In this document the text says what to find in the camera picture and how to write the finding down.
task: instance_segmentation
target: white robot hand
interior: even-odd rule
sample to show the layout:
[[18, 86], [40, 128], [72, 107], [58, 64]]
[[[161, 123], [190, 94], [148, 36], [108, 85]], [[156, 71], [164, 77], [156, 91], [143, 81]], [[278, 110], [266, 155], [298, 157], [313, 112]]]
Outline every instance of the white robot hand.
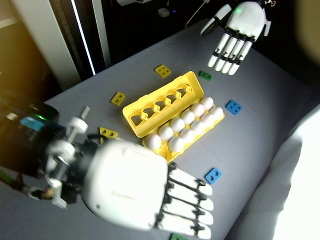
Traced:
[[262, 31], [263, 35], [269, 34], [271, 21], [266, 18], [265, 6], [275, 4], [271, 0], [244, 1], [237, 5], [234, 10], [229, 4], [224, 5], [215, 16], [201, 30], [201, 35], [208, 35], [219, 22], [232, 10], [218, 46], [214, 50], [208, 67], [215, 65], [216, 71], [223, 74], [234, 75], [240, 63], [245, 59], [253, 42]]
[[152, 227], [210, 239], [212, 188], [154, 152], [109, 140], [95, 154], [81, 196], [100, 218], [148, 231]]

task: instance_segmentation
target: egg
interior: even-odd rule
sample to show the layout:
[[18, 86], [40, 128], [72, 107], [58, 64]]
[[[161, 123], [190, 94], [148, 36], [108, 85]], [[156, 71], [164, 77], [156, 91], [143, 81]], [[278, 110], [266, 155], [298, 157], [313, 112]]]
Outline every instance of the egg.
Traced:
[[162, 126], [158, 134], [163, 141], [169, 141], [173, 136], [174, 136], [174, 131], [171, 127], [169, 126]]
[[206, 113], [200, 118], [206, 127], [211, 127], [215, 122], [215, 117], [211, 113]]
[[204, 106], [205, 110], [210, 110], [214, 105], [214, 100], [212, 97], [207, 96], [204, 97], [200, 103]]
[[161, 138], [157, 134], [150, 134], [145, 139], [145, 145], [150, 150], [158, 150], [161, 147]]
[[168, 144], [169, 150], [172, 153], [181, 152], [184, 149], [184, 146], [185, 146], [185, 141], [179, 136], [175, 136], [171, 138]]
[[191, 111], [196, 117], [201, 117], [205, 113], [205, 107], [201, 103], [196, 103], [191, 107]]
[[186, 110], [181, 114], [181, 119], [185, 122], [185, 124], [190, 125], [195, 121], [196, 116], [192, 111]]
[[182, 129], [185, 128], [185, 121], [183, 121], [181, 118], [175, 118], [171, 121], [170, 127], [174, 132], [180, 133]]
[[206, 125], [202, 121], [194, 121], [190, 128], [196, 135], [200, 135], [205, 131]]
[[213, 115], [214, 120], [216, 121], [221, 119], [224, 116], [224, 111], [222, 110], [221, 107], [216, 106], [210, 110], [210, 114]]
[[183, 129], [180, 132], [180, 138], [184, 140], [185, 143], [190, 144], [194, 141], [195, 139], [195, 132], [192, 131], [191, 129]]

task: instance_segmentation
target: green light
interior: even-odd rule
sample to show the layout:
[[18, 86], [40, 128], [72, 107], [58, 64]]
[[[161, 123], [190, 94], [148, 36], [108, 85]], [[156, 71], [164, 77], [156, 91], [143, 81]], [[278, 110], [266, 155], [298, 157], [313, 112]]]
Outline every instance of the green light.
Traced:
[[39, 119], [47, 120], [45, 117], [43, 117], [43, 116], [41, 116], [41, 115], [36, 114], [35, 116], [36, 116], [37, 118], [39, 118]]

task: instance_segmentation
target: green toy brick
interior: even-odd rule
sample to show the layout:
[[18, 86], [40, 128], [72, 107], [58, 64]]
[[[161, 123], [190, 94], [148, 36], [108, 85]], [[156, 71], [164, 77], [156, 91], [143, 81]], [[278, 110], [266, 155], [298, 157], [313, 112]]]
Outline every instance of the green toy brick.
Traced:
[[206, 72], [204, 72], [204, 71], [200, 71], [200, 72], [199, 72], [199, 77], [200, 77], [200, 78], [203, 78], [203, 79], [205, 79], [205, 80], [207, 80], [207, 81], [210, 81], [211, 78], [212, 78], [212, 75], [210, 75], [209, 73], [206, 73]]
[[187, 238], [183, 237], [183, 236], [180, 236], [176, 233], [172, 234], [171, 236], [171, 240], [188, 240]]

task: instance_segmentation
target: table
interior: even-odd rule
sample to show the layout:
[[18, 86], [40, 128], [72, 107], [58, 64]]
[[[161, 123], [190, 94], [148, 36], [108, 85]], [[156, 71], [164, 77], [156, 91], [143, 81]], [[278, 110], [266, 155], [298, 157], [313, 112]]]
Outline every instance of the table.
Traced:
[[[204, 178], [212, 168], [222, 176], [212, 185], [214, 224], [212, 239], [227, 235], [280, 144], [296, 122], [310, 91], [264, 56], [251, 50], [234, 76], [207, 67], [223, 29], [207, 37], [200, 30], [207, 20], [129, 57], [96, 76], [47, 101], [60, 112], [60, 123], [77, 116], [84, 105], [91, 107], [88, 133], [99, 127], [115, 130], [135, 143], [137, 138], [122, 115], [122, 108], [164, 86], [188, 71], [205, 71], [212, 80], [199, 78], [205, 96], [221, 106], [225, 119], [189, 147], [176, 162]], [[165, 64], [172, 70], [160, 78], [154, 68]], [[125, 93], [121, 107], [110, 103], [116, 92]], [[224, 106], [235, 100], [242, 111], [234, 116]], [[27, 178], [29, 184], [39, 180]], [[94, 216], [79, 198], [62, 210], [47, 201], [35, 201], [0, 184], [0, 232], [3, 240], [168, 240], [170, 233], [125, 229]]]

